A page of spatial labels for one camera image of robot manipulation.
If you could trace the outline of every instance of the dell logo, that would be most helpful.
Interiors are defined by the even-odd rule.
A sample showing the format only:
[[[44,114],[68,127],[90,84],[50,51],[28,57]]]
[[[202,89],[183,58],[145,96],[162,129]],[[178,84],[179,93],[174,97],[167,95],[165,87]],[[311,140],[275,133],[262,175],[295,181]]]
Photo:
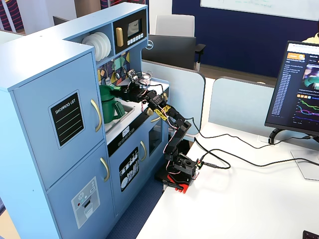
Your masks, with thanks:
[[[149,40],[148,41],[148,45],[145,47],[147,50],[151,50],[151,49],[153,49],[153,47],[154,47],[154,44],[153,44],[153,42],[151,41],[151,40]]]

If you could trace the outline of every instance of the office chair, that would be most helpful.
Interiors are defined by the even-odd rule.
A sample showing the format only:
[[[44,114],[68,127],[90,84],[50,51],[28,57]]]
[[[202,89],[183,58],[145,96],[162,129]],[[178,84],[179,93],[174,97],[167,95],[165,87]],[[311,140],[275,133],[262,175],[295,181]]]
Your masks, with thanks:
[[[157,15],[155,35],[162,36],[188,36],[195,35],[195,17],[191,15]],[[200,57],[204,53],[206,45],[198,44],[195,53],[198,54],[196,69],[200,68]]]

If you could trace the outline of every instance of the chalkboard label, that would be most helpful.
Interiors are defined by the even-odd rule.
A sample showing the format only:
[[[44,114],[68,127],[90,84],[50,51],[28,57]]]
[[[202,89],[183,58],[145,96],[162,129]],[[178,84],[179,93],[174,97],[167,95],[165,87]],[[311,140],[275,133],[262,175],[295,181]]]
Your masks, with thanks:
[[[60,146],[84,129],[78,93],[53,106],[51,113]]]

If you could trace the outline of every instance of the toy kitchen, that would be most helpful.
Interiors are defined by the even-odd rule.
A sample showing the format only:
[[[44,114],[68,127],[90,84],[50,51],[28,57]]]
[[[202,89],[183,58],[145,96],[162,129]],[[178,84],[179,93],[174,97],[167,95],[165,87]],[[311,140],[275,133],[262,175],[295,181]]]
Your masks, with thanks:
[[[147,15],[122,3],[0,46],[0,195],[21,238],[106,238],[163,163],[167,124],[109,94],[134,69],[169,101],[141,69]]]

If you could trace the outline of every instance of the power cord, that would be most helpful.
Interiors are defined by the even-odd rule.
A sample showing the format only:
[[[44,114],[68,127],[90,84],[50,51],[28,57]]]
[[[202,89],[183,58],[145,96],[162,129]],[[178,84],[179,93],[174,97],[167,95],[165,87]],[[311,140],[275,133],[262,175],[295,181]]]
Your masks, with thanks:
[[[292,159],[286,159],[286,160],[275,161],[275,162],[271,162],[271,163],[267,163],[267,164],[258,165],[258,164],[252,163],[252,162],[250,162],[250,161],[248,161],[248,160],[246,160],[246,159],[244,159],[244,158],[242,158],[242,157],[239,157],[239,156],[237,156],[237,155],[235,155],[235,154],[226,152],[226,151],[224,151],[224,150],[222,150],[222,149],[217,149],[217,148],[216,148],[216,149],[207,150],[206,148],[204,148],[204,147],[198,142],[198,140],[197,140],[196,138],[195,138],[195,141],[196,141],[196,143],[197,143],[202,149],[204,149],[204,150],[206,151],[206,153],[200,158],[200,160],[199,160],[199,162],[198,162],[199,164],[202,163],[204,157],[205,157],[207,154],[211,154],[211,155],[217,157],[218,159],[221,159],[220,157],[218,157],[217,155],[215,155],[215,154],[212,153],[212,151],[220,151],[220,152],[223,152],[223,153],[227,153],[227,154],[229,154],[229,155],[231,155],[231,156],[234,156],[234,157],[236,157],[236,158],[239,158],[239,159],[241,159],[241,160],[243,160],[243,161],[245,161],[245,162],[247,162],[247,163],[249,163],[249,164],[251,164],[251,165],[254,165],[254,166],[256,166],[256,167],[266,167],[266,166],[269,166],[269,165],[272,165],[272,164],[284,163],[284,162],[289,162],[289,161],[295,161],[295,160],[298,160],[298,159],[304,160],[304,161],[306,161],[306,162],[308,162],[308,163],[311,163],[311,164],[314,164],[314,165],[316,165],[316,166],[319,166],[319,163],[312,162],[312,161],[310,161],[310,160],[308,160],[308,159],[305,159],[305,158],[292,158]],[[204,165],[207,165],[207,166],[209,166],[209,167],[212,167],[212,168],[219,168],[219,169],[229,169],[229,168],[231,167],[231,166],[230,166],[230,163],[228,163],[228,162],[225,161],[224,159],[222,159],[222,161],[223,161],[223,162],[226,162],[229,166],[228,166],[227,168],[223,168],[223,167],[221,168],[221,167],[219,167],[219,166],[217,166],[217,165],[215,165],[215,164],[211,164],[211,163],[203,162],[203,164],[204,164]]]
[[[147,85],[145,85],[145,84],[142,83],[142,82],[139,82],[139,81],[137,81],[137,82],[138,82],[140,85],[147,86]],[[163,85],[162,85],[162,84],[149,85],[149,86],[161,86],[161,94],[160,94],[160,95],[164,94],[164,88],[163,88]]]
[[[290,138],[286,138],[286,139],[280,140],[280,141],[278,141],[277,143],[274,143],[274,144],[266,144],[266,145],[261,146],[261,147],[255,147],[255,146],[251,145],[250,143],[247,143],[246,141],[242,140],[240,137],[238,137],[238,136],[233,136],[233,135],[230,135],[230,134],[228,134],[228,133],[221,134],[221,135],[218,135],[218,136],[205,137],[205,136],[203,136],[203,134],[200,132],[200,130],[198,129],[197,125],[195,124],[194,117],[189,118],[189,119],[186,119],[186,120],[192,120],[192,122],[193,122],[195,128],[197,129],[198,133],[199,133],[200,136],[202,136],[203,138],[218,138],[218,137],[222,137],[222,136],[226,136],[226,135],[227,135],[227,136],[229,136],[229,137],[231,137],[231,138],[236,138],[236,139],[242,141],[243,143],[245,143],[245,144],[247,144],[247,145],[249,145],[250,147],[255,148],[255,149],[261,149],[261,148],[264,148],[264,147],[267,147],[267,146],[277,145],[277,144],[279,144],[279,143],[281,143],[281,142],[290,140],[290,139],[292,139],[292,138],[294,138],[294,139],[311,139],[311,138],[313,138],[313,136],[311,136],[311,135],[307,135],[307,136],[305,136],[305,137],[290,137]]]
[[[186,119],[186,120],[192,120],[192,122],[193,122],[194,126],[196,127],[197,131],[199,132],[199,134],[200,134],[203,138],[206,138],[206,139],[208,139],[208,138],[217,138],[217,137],[221,137],[221,136],[227,135],[227,136],[229,136],[229,137],[231,137],[231,138],[237,138],[237,139],[239,139],[240,141],[242,141],[243,143],[245,143],[245,144],[251,146],[251,147],[254,148],[254,149],[261,149],[261,148],[264,148],[264,147],[267,147],[267,146],[270,146],[270,145],[276,145],[276,144],[279,144],[279,143],[281,143],[281,142],[287,141],[287,140],[292,139],[292,138],[294,138],[294,139],[311,139],[311,138],[314,138],[314,137],[311,136],[311,135],[307,135],[307,136],[304,136],[304,137],[290,137],[290,138],[281,140],[281,141],[279,141],[279,142],[277,142],[277,143],[274,143],[274,144],[267,144],[267,145],[264,145],[264,146],[261,146],[261,147],[255,147],[255,146],[253,146],[253,145],[247,143],[246,141],[242,140],[242,139],[239,138],[238,136],[233,136],[233,135],[230,135],[230,134],[228,134],[228,133],[221,134],[221,135],[218,135],[218,136],[205,137],[205,136],[203,136],[203,134],[200,132],[200,130],[198,129],[197,125],[195,124],[195,122],[194,122],[194,117],[189,118],[189,119]],[[211,149],[211,150],[207,150],[204,146],[202,146],[202,145],[198,142],[197,138],[194,138],[194,140],[195,140],[195,142],[196,142],[202,149],[204,149],[204,150],[206,151],[206,153],[205,153],[204,155],[202,155],[202,157],[201,157],[201,158],[199,159],[199,161],[198,161],[198,164],[197,164],[197,165],[198,165],[200,168],[201,168],[203,165],[206,165],[206,166],[212,167],[212,168],[217,168],[217,169],[230,169],[230,168],[231,168],[231,164],[230,164],[229,162],[227,162],[226,160],[224,160],[224,159],[222,159],[221,157],[217,156],[216,154],[212,153],[213,151],[220,151],[220,152],[229,154],[229,155],[231,155],[231,156],[234,156],[234,157],[236,157],[236,158],[239,158],[239,159],[241,159],[241,160],[243,160],[243,161],[245,161],[245,162],[247,162],[247,163],[249,163],[249,164],[251,164],[251,165],[254,165],[254,166],[256,166],[256,167],[266,167],[266,166],[269,166],[269,165],[272,165],[272,164],[284,163],[284,162],[289,162],[289,161],[295,161],[295,160],[298,160],[298,159],[304,160],[304,161],[306,161],[306,162],[308,162],[308,163],[311,163],[311,164],[314,164],[314,165],[316,165],[316,166],[319,166],[319,163],[312,162],[312,161],[310,161],[310,160],[308,160],[308,159],[305,159],[305,158],[292,158],[292,159],[286,159],[286,160],[281,160],[281,161],[275,161],[275,162],[271,162],[271,163],[264,164],[264,165],[258,165],[258,164],[252,163],[252,162],[250,162],[250,161],[248,161],[248,160],[246,160],[246,159],[244,159],[244,158],[242,158],[242,157],[239,157],[239,156],[237,156],[237,155],[235,155],[235,154],[232,154],[232,153],[229,153],[229,152],[227,152],[227,151],[224,151],[224,150],[222,150],[222,149]],[[220,166],[217,166],[216,164],[211,164],[211,163],[203,162],[203,159],[204,159],[204,157],[205,157],[207,154],[211,154],[212,156],[214,156],[214,157],[216,157],[217,159],[221,160],[222,162],[226,163],[228,166],[227,166],[227,167],[220,167]]]

